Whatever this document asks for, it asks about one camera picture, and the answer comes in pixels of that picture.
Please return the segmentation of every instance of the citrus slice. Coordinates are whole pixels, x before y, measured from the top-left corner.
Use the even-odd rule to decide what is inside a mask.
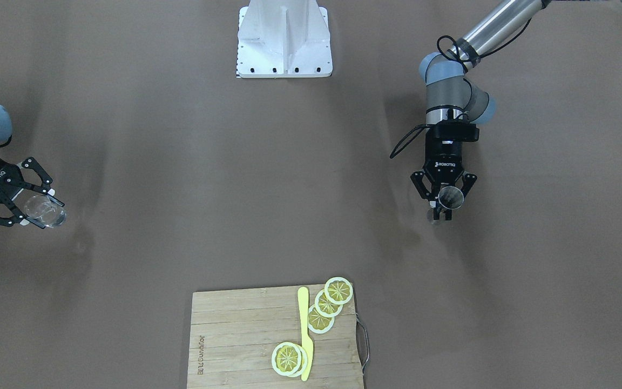
[[[335,318],[321,316],[315,307],[309,308],[309,330],[315,334],[325,334],[333,327]]]
[[[303,347],[301,347],[300,345],[294,345],[294,346],[301,353],[301,367],[299,367],[299,370],[297,370],[296,373],[293,373],[292,375],[290,375],[290,377],[299,377],[304,372],[304,370],[306,370],[306,365],[308,365],[309,363],[309,357],[308,355],[306,355],[306,350],[304,350]]]
[[[352,284],[342,277],[333,277],[326,282],[324,288],[328,300],[333,304],[346,304],[352,300]]]
[[[316,302],[313,306],[325,318],[334,318],[342,312],[342,305],[331,303],[325,291],[319,291],[316,294]]]
[[[277,374],[289,377],[301,368],[301,352],[294,343],[282,342],[273,350],[270,363]]]

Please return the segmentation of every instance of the wooden cutting board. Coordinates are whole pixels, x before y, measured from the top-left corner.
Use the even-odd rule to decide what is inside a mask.
[[[312,305],[323,285],[305,286]],[[314,358],[308,381],[272,369],[270,357],[279,343],[301,344],[299,287],[194,293],[187,388],[363,389],[354,298],[326,334],[309,332]]]

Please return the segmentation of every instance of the transparent cup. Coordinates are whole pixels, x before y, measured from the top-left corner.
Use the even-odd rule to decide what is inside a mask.
[[[53,229],[61,226],[66,220],[64,207],[50,200],[47,196],[37,195],[30,197],[23,206],[23,211],[28,217],[36,219],[45,227]]]

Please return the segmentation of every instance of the yellow knife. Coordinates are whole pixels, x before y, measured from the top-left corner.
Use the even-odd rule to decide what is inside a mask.
[[[301,381],[309,379],[311,373],[311,362],[313,362],[313,340],[309,337],[309,289],[302,286],[296,291],[296,300],[299,302],[299,319],[301,320],[301,348],[306,351],[309,362],[306,369],[301,374]]]

